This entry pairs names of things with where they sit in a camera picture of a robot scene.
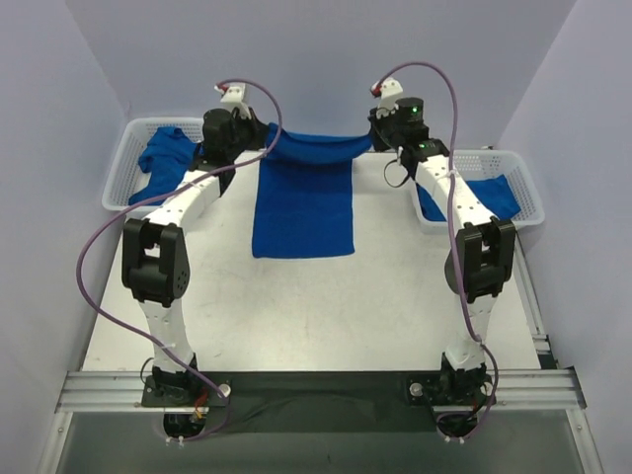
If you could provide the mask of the blue towel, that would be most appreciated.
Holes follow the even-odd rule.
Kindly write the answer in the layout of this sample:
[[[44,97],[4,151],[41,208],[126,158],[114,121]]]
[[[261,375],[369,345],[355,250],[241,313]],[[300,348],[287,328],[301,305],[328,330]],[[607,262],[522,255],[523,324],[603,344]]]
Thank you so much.
[[[353,161],[371,148],[368,134],[331,136],[289,132],[269,124],[260,162],[252,255],[316,259],[355,252]]]
[[[514,218],[521,212],[509,182],[504,175],[487,180],[468,180],[473,194],[500,219]],[[416,185],[421,213],[430,222],[445,222],[446,219],[431,195]]]

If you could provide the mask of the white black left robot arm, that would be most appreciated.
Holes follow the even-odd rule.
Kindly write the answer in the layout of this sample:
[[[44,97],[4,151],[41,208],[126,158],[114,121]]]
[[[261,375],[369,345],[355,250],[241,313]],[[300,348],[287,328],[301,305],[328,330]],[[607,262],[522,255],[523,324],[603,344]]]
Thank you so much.
[[[252,108],[227,106],[203,116],[202,141],[178,189],[207,172],[230,166],[245,151],[265,147],[268,127]],[[122,284],[139,303],[154,344],[153,391],[197,395],[202,382],[168,357],[197,366],[185,327],[182,298],[191,279],[186,233],[202,212],[219,199],[235,176],[233,169],[200,180],[164,201],[143,219],[131,218],[122,235]]]

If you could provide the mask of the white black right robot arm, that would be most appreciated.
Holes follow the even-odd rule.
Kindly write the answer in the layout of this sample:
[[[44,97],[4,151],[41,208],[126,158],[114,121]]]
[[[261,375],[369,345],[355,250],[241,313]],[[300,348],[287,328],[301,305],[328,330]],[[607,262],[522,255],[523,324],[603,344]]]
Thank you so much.
[[[516,230],[473,193],[454,165],[453,152],[430,138],[421,108],[369,112],[371,135],[379,151],[397,152],[395,163],[427,191],[448,224],[450,250],[444,274],[459,298],[464,326],[448,344],[441,370],[451,376],[483,378],[485,342],[492,310],[511,278]]]

